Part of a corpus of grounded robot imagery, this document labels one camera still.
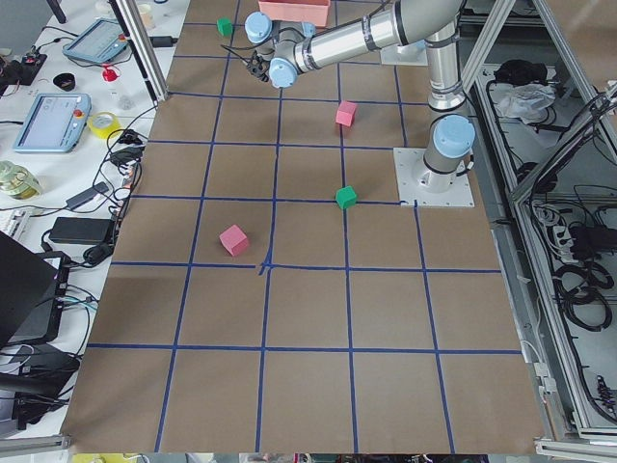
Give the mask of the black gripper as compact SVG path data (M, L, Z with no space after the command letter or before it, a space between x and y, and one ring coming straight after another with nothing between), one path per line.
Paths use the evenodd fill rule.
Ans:
M269 81L270 62L262 58L256 51L246 59L245 68L248 73L261 82Z

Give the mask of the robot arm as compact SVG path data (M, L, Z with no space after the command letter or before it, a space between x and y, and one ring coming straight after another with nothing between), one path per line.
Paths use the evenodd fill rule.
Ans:
M412 168L412 176L420 189L442 193L462 175L459 165L475 139L471 122L456 113L466 102L458 58L461 9L459 1L390 1L322 32L310 22L254 12L244 23L251 53L244 60L245 67L274 88L288 89L303 74L391 46L424 42L428 103L438 117L430 125L428 146Z

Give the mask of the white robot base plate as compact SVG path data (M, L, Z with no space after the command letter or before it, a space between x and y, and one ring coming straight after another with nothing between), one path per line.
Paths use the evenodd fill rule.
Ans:
M425 149L394 148L393 161L399 203L405 207L472 208L474 199L460 162L450 174L437 174L424 163Z

